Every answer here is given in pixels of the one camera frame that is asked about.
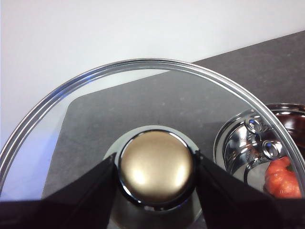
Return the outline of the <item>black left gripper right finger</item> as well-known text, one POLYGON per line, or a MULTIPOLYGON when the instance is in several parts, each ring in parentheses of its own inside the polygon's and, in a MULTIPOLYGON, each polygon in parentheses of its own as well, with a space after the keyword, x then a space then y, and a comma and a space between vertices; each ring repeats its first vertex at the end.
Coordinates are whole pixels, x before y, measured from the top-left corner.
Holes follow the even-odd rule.
POLYGON ((303 229, 304 199, 275 199, 196 153, 196 192, 209 229, 303 229))

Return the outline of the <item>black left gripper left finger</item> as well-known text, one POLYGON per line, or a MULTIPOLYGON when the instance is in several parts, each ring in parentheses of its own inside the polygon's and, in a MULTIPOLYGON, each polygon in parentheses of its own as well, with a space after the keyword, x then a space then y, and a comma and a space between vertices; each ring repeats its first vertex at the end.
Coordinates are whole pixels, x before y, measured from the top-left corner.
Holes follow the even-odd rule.
POLYGON ((105 229, 116 194, 115 155, 41 200, 4 201, 2 229, 105 229))

